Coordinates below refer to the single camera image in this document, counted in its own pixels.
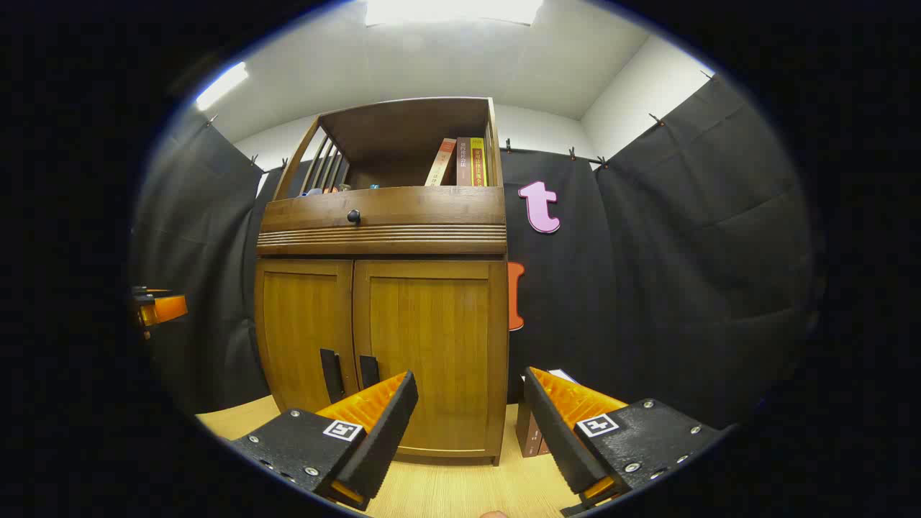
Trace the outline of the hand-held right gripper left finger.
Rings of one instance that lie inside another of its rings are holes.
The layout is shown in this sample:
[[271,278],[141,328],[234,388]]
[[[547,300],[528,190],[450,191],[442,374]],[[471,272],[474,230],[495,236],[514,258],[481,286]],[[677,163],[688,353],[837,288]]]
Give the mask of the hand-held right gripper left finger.
[[316,412],[283,411],[228,445],[302,491],[365,511],[418,398],[417,380],[405,371]]

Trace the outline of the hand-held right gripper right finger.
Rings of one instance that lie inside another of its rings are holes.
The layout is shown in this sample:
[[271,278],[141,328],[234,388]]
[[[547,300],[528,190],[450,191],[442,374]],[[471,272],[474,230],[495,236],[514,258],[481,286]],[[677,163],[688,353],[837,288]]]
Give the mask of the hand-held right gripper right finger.
[[562,515],[647,491],[707,455],[723,430],[655,398],[632,404],[539,368],[526,368],[524,396],[550,455],[579,503]]

